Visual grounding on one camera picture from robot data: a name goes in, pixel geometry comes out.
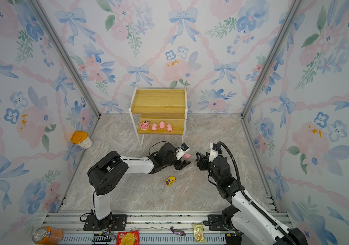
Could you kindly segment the pink bear toy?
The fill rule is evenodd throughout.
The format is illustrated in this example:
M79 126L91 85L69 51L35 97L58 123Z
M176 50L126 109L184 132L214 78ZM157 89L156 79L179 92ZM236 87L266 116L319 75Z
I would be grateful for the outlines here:
M140 124L140 129L141 129L142 131L147 131L149 128L150 128L150 122L147 121L147 120L145 120L144 122L142 122L142 123Z

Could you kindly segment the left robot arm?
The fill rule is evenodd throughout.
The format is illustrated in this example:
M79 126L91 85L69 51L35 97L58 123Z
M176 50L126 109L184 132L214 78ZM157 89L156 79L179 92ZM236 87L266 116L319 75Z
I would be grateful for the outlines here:
M166 141L159 151L143 158L121 156L116 151L108 153L87 173L93 190L93 208L83 221L83 230L124 231L127 216L112 215L111 191L124 175L155 174L168 166L173 166L176 170L184 169L190 164L190 161L182 159L188 151L187 144L175 147Z

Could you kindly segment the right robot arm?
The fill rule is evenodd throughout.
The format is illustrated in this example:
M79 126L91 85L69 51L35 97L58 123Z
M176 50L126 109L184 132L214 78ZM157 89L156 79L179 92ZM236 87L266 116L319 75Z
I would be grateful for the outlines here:
M277 220L246 191L235 158L223 142L210 144L209 153L197 152L196 156L197 167L208 172L220 196L230 204L222 211L225 228L242 232L256 245L307 244L300 229Z

